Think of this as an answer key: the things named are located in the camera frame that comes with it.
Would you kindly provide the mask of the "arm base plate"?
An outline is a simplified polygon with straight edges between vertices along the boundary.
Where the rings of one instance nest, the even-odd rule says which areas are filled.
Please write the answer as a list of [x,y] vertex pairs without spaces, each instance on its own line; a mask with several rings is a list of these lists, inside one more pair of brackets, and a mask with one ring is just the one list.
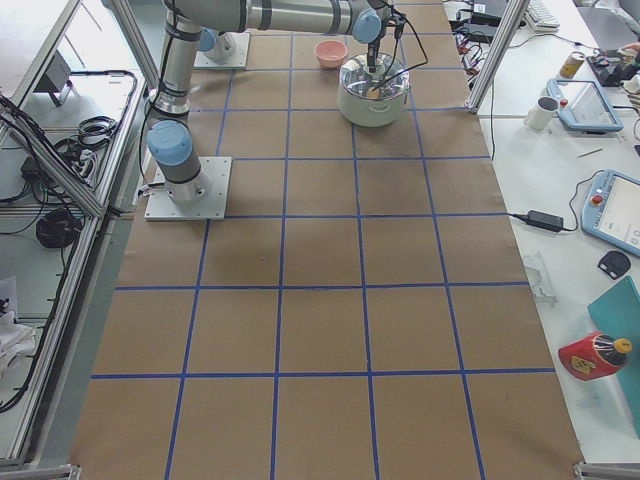
[[249,33],[203,29],[194,68],[244,70],[247,66],[250,38]]
[[199,158],[201,170],[192,181],[184,184],[167,182],[157,168],[154,182],[161,183],[148,196],[145,219],[149,221],[200,221],[225,218],[231,157]]

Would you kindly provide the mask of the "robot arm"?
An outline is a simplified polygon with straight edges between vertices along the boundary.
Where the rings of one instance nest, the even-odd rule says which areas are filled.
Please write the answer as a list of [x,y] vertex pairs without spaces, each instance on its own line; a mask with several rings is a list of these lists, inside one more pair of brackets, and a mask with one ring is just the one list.
[[169,198],[198,201],[210,180],[195,152],[187,126],[188,88],[202,32],[243,33],[248,29],[348,34],[368,46],[368,64],[377,61],[380,39],[393,16],[385,1],[166,1],[165,44],[151,109],[147,148],[164,176]]
[[218,32],[203,28],[201,31],[198,51],[215,63],[224,63],[230,59],[236,50],[237,43],[231,33]]

